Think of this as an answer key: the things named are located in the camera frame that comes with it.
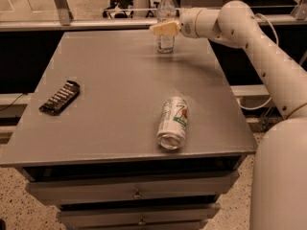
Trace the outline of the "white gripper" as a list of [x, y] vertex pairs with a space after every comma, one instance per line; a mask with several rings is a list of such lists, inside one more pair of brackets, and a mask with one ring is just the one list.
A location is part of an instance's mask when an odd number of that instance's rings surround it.
[[176, 21], [163, 21], [150, 27], [154, 35], [175, 36], [181, 31], [186, 37], [198, 38], [196, 23], [201, 8], [181, 9], [179, 14], [179, 25]]

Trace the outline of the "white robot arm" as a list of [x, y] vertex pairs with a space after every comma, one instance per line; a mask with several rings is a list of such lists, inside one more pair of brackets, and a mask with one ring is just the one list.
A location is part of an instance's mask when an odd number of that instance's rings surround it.
[[241, 48], [283, 117], [254, 158], [250, 230], [307, 230], [307, 75], [261, 30], [251, 8], [230, 1], [218, 10], [183, 9], [158, 22], [154, 35], [183, 34]]

